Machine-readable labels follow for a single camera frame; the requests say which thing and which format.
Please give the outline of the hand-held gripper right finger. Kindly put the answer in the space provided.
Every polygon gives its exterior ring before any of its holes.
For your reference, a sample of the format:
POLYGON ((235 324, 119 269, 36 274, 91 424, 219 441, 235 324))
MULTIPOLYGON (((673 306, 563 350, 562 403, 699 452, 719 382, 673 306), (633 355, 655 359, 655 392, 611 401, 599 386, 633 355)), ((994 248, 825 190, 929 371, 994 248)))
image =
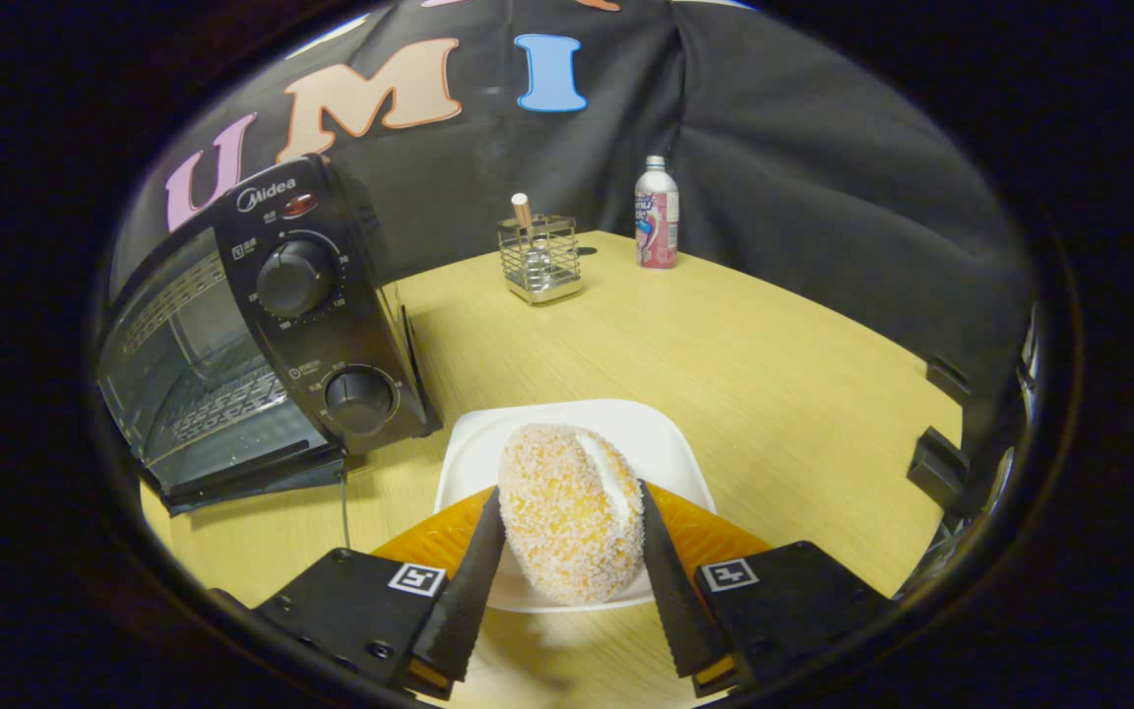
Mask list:
POLYGON ((644 559, 676 673, 699 697, 792 677, 894 608, 811 542, 765 543, 642 482, 644 559))

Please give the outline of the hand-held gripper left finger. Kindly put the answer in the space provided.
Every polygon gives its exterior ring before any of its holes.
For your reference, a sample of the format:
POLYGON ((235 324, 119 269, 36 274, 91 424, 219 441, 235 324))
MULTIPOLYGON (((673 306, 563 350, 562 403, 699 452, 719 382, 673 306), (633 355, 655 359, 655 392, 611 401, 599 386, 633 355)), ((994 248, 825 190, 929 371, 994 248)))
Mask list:
POLYGON ((240 618, 401 694, 446 700, 467 677, 505 527, 496 487, 372 552, 333 548, 266 601, 215 597, 240 618))

